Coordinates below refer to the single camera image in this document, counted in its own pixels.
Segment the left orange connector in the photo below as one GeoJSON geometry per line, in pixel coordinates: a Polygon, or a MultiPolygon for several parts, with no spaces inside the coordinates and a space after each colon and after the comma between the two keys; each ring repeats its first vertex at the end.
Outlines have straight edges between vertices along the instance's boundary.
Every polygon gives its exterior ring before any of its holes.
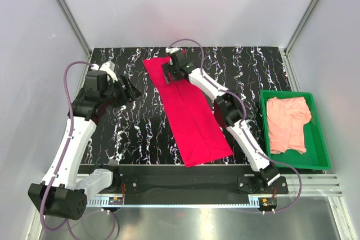
{"type": "Polygon", "coordinates": [[[109,205],[115,205],[120,206],[124,204],[124,198],[123,197],[109,197],[109,205]]]}

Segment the right aluminium frame post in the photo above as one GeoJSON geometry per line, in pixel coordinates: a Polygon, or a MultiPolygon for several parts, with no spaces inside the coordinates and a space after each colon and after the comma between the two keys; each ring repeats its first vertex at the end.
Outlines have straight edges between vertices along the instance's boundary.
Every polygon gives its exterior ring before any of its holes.
{"type": "Polygon", "coordinates": [[[297,24],[297,26],[293,32],[290,40],[288,41],[287,45],[283,49],[286,56],[288,56],[290,54],[293,46],[295,45],[295,42],[298,40],[300,34],[302,33],[303,29],[305,28],[308,20],[310,19],[312,13],[315,11],[319,2],[320,2],[320,0],[310,0],[299,23],[297,24]]]}

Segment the red t shirt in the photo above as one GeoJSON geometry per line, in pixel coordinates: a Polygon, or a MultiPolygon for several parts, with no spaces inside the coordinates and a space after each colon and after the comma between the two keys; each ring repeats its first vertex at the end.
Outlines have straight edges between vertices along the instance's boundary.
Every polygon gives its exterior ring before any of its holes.
{"type": "Polygon", "coordinates": [[[165,81],[162,65],[169,61],[155,57],[143,64],[159,92],[185,167],[233,155],[202,91],[186,80],[165,81]]]}

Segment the peach t shirt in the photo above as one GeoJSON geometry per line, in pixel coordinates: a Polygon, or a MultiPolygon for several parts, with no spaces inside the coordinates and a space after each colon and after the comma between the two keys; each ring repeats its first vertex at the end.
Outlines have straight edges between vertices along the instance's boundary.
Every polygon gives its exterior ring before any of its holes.
{"type": "Polygon", "coordinates": [[[271,98],[266,103],[270,151],[274,155],[294,150],[306,153],[304,126],[312,115],[304,97],[271,98]]]}

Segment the left aluminium frame post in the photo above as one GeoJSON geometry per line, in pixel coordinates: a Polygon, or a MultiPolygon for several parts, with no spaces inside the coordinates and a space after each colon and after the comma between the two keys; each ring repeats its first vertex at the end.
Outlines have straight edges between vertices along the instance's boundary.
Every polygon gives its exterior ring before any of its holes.
{"type": "Polygon", "coordinates": [[[90,48],[88,42],[86,41],[85,36],[83,35],[79,25],[77,24],[76,19],[70,10],[69,5],[67,4],[66,0],[55,0],[55,1],[58,4],[63,15],[65,16],[65,19],[69,24],[73,34],[75,35],[79,45],[81,46],[85,55],[89,58],[91,56],[92,49],[90,48]]]}

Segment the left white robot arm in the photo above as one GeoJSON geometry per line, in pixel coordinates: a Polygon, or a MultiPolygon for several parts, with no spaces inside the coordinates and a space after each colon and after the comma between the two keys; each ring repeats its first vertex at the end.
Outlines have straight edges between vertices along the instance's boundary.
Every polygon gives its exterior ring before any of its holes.
{"type": "Polygon", "coordinates": [[[68,100],[65,133],[56,156],[40,183],[32,183],[28,196],[42,218],[78,220],[87,202],[101,191],[117,192],[122,184],[115,165],[98,165],[77,181],[84,151],[109,109],[121,108],[141,96],[125,75],[116,75],[112,61],[93,64],[74,100],[68,100]]]}

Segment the aluminium frame post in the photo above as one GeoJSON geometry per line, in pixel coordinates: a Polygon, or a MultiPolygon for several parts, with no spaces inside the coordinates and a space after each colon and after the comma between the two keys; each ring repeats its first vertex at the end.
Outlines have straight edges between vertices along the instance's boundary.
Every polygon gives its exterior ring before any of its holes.
{"type": "Polygon", "coordinates": [[[310,0],[299,23],[297,24],[297,26],[293,32],[290,40],[288,41],[287,45],[283,49],[286,56],[288,56],[290,54],[293,46],[295,45],[295,42],[298,40],[300,34],[302,33],[303,29],[305,28],[308,20],[310,19],[312,13],[315,11],[319,2],[320,2],[320,0],[310,0]]]}
{"type": "Polygon", "coordinates": [[[58,4],[63,15],[65,16],[65,19],[69,24],[73,34],[75,35],[79,45],[81,46],[85,55],[89,58],[91,56],[92,49],[90,48],[88,42],[86,41],[85,36],[83,35],[79,25],[77,24],[76,19],[70,10],[69,5],[67,4],[66,0],[55,0],[55,1],[58,4]]]}

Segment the aluminium rail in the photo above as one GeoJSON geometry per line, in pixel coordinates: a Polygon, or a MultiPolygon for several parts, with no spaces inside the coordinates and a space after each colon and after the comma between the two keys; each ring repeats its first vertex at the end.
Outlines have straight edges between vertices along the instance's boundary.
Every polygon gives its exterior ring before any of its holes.
{"type": "MultiPolygon", "coordinates": [[[[290,196],[298,192],[299,179],[295,174],[284,174],[290,196]]],[[[335,174],[302,174],[302,196],[342,196],[342,189],[335,174]]]]}

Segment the green plastic bin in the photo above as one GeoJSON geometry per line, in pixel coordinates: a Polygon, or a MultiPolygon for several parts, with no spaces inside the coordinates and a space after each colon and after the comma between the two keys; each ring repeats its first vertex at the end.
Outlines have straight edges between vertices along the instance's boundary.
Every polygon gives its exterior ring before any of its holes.
{"type": "Polygon", "coordinates": [[[264,140],[267,156],[277,161],[278,167],[284,167],[286,164],[296,169],[309,170],[328,170],[331,167],[329,155],[326,149],[323,133],[318,119],[316,105],[311,93],[307,92],[289,92],[276,90],[263,90],[260,93],[260,106],[262,111],[262,119],[264,125],[264,140]],[[304,97],[311,112],[312,118],[309,123],[304,126],[304,139],[306,153],[300,154],[294,150],[287,150],[285,153],[274,155],[270,151],[268,121],[266,113],[266,103],[271,98],[295,98],[304,97]]]}

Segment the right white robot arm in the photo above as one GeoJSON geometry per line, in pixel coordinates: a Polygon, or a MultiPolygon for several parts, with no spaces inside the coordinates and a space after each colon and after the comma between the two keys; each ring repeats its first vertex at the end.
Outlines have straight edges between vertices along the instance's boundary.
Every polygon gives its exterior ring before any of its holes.
{"type": "Polygon", "coordinates": [[[243,101],[228,88],[215,81],[203,70],[202,66],[196,65],[187,58],[179,47],[168,47],[165,51],[170,57],[169,62],[162,65],[165,81],[170,83],[186,80],[211,99],[217,123],[234,137],[250,162],[250,167],[256,177],[257,190],[262,193],[270,192],[275,187],[280,173],[248,128],[243,101]]]}

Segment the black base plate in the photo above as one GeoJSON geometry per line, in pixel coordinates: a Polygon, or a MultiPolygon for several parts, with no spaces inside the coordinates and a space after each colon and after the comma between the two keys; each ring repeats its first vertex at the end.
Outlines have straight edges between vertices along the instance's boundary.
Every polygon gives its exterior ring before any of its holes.
{"type": "Polygon", "coordinates": [[[239,205],[249,195],[286,195],[285,177],[264,187],[248,165],[119,165],[125,205],[239,205]]]}

